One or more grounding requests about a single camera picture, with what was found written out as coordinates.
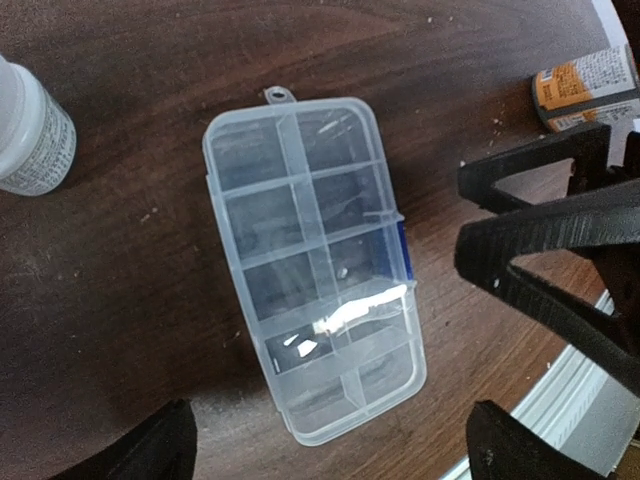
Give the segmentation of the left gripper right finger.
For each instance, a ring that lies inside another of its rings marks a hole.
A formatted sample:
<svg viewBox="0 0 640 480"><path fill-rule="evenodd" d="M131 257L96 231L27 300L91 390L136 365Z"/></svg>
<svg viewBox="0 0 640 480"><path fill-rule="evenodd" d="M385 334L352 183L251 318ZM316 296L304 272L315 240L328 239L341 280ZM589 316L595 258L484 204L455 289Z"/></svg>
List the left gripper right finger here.
<svg viewBox="0 0 640 480"><path fill-rule="evenodd" d="M593 469L620 459L639 427L639 410L590 409L569 434L567 453L556 449L492 401L477 402L466 422L474 479L613 479Z"/></svg>

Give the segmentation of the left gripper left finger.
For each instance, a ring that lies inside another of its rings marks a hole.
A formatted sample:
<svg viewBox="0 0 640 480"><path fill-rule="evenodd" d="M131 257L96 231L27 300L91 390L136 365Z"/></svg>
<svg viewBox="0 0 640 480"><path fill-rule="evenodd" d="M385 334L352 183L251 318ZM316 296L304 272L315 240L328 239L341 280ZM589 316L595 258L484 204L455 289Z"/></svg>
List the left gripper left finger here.
<svg viewBox="0 0 640 480"><path fill-rule="evenodd" d="M192 479L196 422L190 402L169 402L113 447L106 479Z"/></svg>

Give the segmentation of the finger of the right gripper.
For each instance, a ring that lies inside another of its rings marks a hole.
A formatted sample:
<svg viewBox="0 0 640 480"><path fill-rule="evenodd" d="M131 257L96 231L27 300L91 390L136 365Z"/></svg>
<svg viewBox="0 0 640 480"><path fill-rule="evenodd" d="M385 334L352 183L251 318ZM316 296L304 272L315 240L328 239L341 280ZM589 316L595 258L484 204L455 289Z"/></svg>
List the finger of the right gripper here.
<svg viewBox="0 0 640 480"><path fill-rule="evenodd" d="M639 183L633 180L466 224L454 265L463 279L544 325L637 394L639 314L606 315L512 261L638 241Z"/></svg>
<svg viewBox="0 0 640 480"><path fill-rule="evenodd" d="M497 187L507 177L571 159L569 196L639 178L639 132L625 139L623 163L609 165L612 127L590 122L554 133L525 146L465 164L457 173L458 194L494 214L521 210L530 204Z"/></svg>

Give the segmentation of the grey capped orange label bottle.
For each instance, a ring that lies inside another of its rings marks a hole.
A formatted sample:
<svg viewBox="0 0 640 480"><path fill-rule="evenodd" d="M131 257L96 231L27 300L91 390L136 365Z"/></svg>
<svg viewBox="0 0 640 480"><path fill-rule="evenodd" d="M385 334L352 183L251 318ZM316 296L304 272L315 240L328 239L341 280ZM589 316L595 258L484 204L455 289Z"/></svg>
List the grey capped orange label bottle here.
<svg viewBox="0 0 640 480"><path fill-rule="evenodd" d="M532 77L531 92L541 121L553 132L639 117L638 65L629 45L542 70Z"/></svg>

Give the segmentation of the clear plastic pill organizer box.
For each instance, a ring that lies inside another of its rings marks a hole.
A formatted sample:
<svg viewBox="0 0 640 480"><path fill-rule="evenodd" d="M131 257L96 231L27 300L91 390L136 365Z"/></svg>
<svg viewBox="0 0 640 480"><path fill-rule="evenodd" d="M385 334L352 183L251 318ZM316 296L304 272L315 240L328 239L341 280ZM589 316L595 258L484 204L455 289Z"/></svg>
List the clear plastic pill organizer box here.
<svg viewBox="0 0 640 480"><path fill-rule="evenodd" d="M314 447L425 384L416 282L370 106L264 96L209 124L206 180L272 398Z"/></svg>

